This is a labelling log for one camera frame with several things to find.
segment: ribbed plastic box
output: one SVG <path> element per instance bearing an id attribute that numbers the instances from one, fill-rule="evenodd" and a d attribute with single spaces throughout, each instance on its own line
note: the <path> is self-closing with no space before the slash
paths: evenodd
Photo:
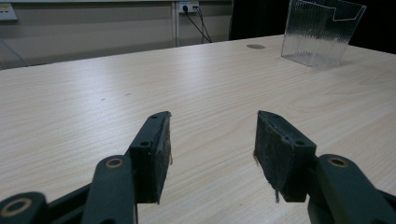
<path id="1" fill-rule="evenodd" d="M 282 57 L 310 67 L 340 63 L 366 6 L 290 0 Z"/>

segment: white electrical outlet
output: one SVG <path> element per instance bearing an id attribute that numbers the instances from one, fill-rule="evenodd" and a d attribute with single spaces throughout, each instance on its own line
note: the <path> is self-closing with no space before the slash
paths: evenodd
<path id="1" fill-rule="evenodd" d="M 15 15 L 10 3 L 0 4 L 0 21 L 16 21 L 17 19 L 17 15 Z"/>
<path id="2" fill-rule="evenodd" d="M 197 12 L 198 10 L 194 7 L 199 6 L 199 2 L 179 2 L 178 3 L 178 12 L 184 13 L 183 7 L 186 6 L 189 9 L 189 13 Z"/>

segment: gray wall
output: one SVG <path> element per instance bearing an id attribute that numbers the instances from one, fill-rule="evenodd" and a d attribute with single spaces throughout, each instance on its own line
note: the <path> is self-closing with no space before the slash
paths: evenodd
<path id="1" fill-rule="evenodd" d="M 0 22 L 0 69 L 201 44 L 175 4 L 13 4 L 18 21 Z M 200 2 L 200 8 L 212 40 L 228 40 L 231 2 Z M 201 28 L 198 16 L 191 18 Z"/>

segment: table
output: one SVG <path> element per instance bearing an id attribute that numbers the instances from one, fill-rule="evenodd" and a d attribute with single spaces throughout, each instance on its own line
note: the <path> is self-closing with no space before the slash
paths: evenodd
<path id="1" fill-rule="evenodd" d="M 161 203 L 138 205 L 140 223 L 309 222 L 306 204 L 276 203 L 253 159 L 258 110 L 396 194 L 396 56 L 349 46 L 339 65 L 309 68 L 281 45 L 277 35 L 1 71 L 0 199 L 35 190 L 50 202 L 84 186 L 164 110 L 173 165 Z"/>

